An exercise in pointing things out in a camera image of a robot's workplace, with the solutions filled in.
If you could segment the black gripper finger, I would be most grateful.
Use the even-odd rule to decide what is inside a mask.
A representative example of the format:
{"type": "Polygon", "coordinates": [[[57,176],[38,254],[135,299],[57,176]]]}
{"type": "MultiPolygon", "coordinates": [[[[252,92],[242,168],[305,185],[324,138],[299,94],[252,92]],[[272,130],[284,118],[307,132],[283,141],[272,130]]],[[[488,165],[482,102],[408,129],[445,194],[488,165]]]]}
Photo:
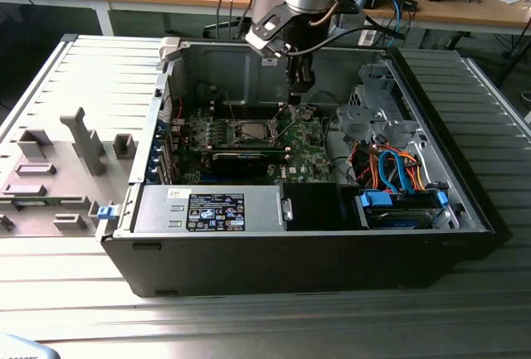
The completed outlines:
{"type": "Polygon", "coordinates": [[[289,104],[300,104],[301,95],[314,86],[312,56],[289,58],[289,104]]]}

